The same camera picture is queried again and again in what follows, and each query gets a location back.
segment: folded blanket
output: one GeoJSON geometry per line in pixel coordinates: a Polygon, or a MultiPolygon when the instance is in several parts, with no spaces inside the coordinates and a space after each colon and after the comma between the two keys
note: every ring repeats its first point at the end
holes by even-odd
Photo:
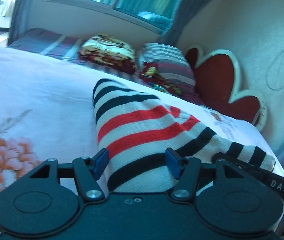
{"type": "Polygon", "coordinates": [[[124,41],[99,33],[85,42],[78,52],[80,58],[134,74],[135,51],[124,41]]]}
{"type": "Polygon", "coordinates": [[[203,163],[211,163],[218,152],[268,171],[276,162],[260,148],[222,138],[196,117],[113,80],[97,82],[93,106],[98,147],[110,152],[105,170],[110,191],[159,192],[173,187],[176,181],[164,160],[168,147],[203,163]]]}

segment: red stripe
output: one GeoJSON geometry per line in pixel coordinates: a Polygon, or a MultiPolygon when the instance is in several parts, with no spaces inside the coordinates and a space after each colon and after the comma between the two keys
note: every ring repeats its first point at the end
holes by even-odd
{"type": "Polygon", "coordinates": [[[157,106],[150,110],[137,110],[128,114],[120,114],[116,117],[111,118],[104,125],[102,125],[101,129],[98,132],[98,143],[107,133],[121,125],[144,120],[159,119],[166,114],[169,114],[169,111],[164,106],[157,106]]]}
{"type": "Polygon", "coordinates": [[[195,117],[191,116],[183,124],[179,124],[176,122],[170,125],[169,127],[161,130],[143,131],[124,136],[107,146],[107,149],[110,152],[110,158],[113,158],[120,152],[123,152],[137,145],[172,139],[184,131],[190,131],[191,128],[194,127],[198,122],[200,121],[197,120],[195,117]]]}
{"type": "Polygon", "coordinates": [[[50,51],[49,54],[55,55],[55,56],[61,56],[63,55],[62,52],[69,47],[69,45],[72,43],[72,46],[75,44],[76,39],[71,37],[66,37],[60,44],[58,44],[54,49],[50,51]]]}
{"type": "Polygon", "coordinates": [[[181,110],[175,106],[170,106],[170,111],[174,118],[178,118],[181,113],[181,110]]]}
{"type": "Polygon", "coordinates": [[[185,65],[181,66],[179,63],[176,64],[164,61],[163,63],[159,63],[158,67],[161,68],[162,73],[180,74],[181,76],[193,75],[190,68],[187,68],[185,65]]]}

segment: striped pillow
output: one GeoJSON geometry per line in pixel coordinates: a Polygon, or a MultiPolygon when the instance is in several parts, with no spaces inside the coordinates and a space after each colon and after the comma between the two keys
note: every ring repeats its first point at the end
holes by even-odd
{"type": "Polygon", "coordinates": [[[163,78],[175,84],[182,92],[194,92],[192,69],[178,48],[148,43],[142,48],[139,62],[156,63],[163,78]]]}

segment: black stripe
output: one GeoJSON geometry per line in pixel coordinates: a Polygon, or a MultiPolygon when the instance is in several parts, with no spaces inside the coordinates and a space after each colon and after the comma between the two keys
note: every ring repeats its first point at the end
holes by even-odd
{"type": "Polygon", "coordinates": [[[100,100],[102,96],[106,95],[109,92],[117,91],[117,90],[118,91],[124,91],[124,92],[133,92],[134,91],[134,90],[129,89],[129,88],[119,88],[119,87],[115,87],[115,86],[108,86],[108,87],[102,88],[100,90],[100,92],[98,92],[98,94],[94,98],[93,107],[95,107],[97,101],[100,100]]]}
{"type": "MultiPolygon", "coordinates": [[[[181,157],[194,155],[204,146],[206,146],[214,135],[216,135],[216,133],[211,128],[207,127],[199,134],[198,138],[193,139],[186,145],[180,147],[176,150],[176,152],[181,157]]],[[[107,182],[107,186],[110,191],[113,191],[117,187],[135,178],[136,176],[165,165],[166,164],[163,153],[157,153],[143,157],[123,166],[115,173],[113,173],[110,176],[109,181],[107,182]]]]}
{"type": "Polygon", "coordinates": [[[253,155],[249,161],[249,164],[260,167],[264,158],[266,156],[266,153],[261,150],[259,147],[255,147],[255,151],[253,152],[253,155]]]}
{"type": "Polygon", "coordinates": [[[188,142],[186,145],[180,147],[175,150],[181,157],[191,156],[196,154],[198,151],[202,150],[204,146],[206,146],[212,139],[212,137],[216,135],[210,127],[206,127],[197,138],[188,142]]]}
{"type": "Polygon", "coordinates": [[[125,105],[131,102],[140,103],[148,99],[158,99],[158,98],[154,95],[144,95],[144,94],[137,94],[132,96],[120,96],[117,98],[112,98],[109,101],[105,102],[103,105],[101,105],[101,107],[97,110],[97,113],[95,115],[95,124],[98,123],[98,120],[106,111],[114,107],[125,105]]]}
{"type": "Polygon", "coordinates": [[[237,159],[239,157],[243,147],[244,146],[240,143],[232,142],[231,145],[230,145],[230,148],[226,152],[226,154],[237,159]]]}
{"type": "Polygon", "coordinates": [[[92,97],[94,97],[95,91],[97,90],[97,88],[98,88],[99,85],[101,85],[101,84],[104,83],[104,82],[109,82],[109,81],[115,82],[115,83],[117,83],[117,84],[121,84],[121,83],[119,83],[119,82],[117,82],[117,81],[115,81],[115,80],[112,80],[112,79],[102,78],[102,79],[100,79],[100,80],[96,83],[95,87],[93,88],[93,95],[92,95],[92,97]]]}
{"type": "Polygon", "coordinates": [[[165,166],[163,153],[145,156],[123,166],[113,173],[107,182],[107,187],[109,191],[113,191],[130,179],[133,179],[146,171],[154,170],[162,166],[165,166]]]}

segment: red heart-shaped headboard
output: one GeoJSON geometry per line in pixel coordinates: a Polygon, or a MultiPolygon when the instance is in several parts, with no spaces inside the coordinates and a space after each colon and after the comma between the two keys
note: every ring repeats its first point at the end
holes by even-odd
{"type": "Polygon", "coordinates": [[[193,68],[195,92],[204,104],[221,114],[253,123],[261,131],[267,118],[266,103],[260,92],[241,90],[241,69],[235,55],[225,49],[204,57],[201,52],[195,45],[188,50],[186,59],[193,68]]]}

